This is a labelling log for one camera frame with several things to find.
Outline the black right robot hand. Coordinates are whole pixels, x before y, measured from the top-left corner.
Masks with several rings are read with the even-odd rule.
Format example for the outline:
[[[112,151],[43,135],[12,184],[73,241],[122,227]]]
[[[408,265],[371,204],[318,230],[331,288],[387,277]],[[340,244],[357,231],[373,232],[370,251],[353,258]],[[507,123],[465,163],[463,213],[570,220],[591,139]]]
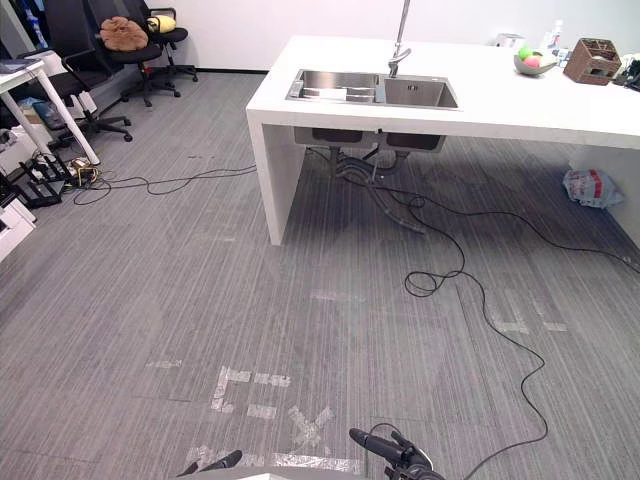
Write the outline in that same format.
[[[358,428],[351,428],[349,436],[365,450],[384,458],[389,463],[384,469],[388,479],[444,479],[434,470],[426,454],[397,432],[391,433],[393,441]]]

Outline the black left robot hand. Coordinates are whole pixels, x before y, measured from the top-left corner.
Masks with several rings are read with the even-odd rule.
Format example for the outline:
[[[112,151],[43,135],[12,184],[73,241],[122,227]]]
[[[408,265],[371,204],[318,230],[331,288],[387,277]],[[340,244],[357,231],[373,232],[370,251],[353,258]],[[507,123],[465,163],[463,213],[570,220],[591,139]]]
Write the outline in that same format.
[[[183,472],[177,475],[177,478],[211,470],[233,468],[240,462],[242,457],[243,452],[241,450],[234,450],[228,455],[208,465],[200,466],[197,462],[192,462]]]

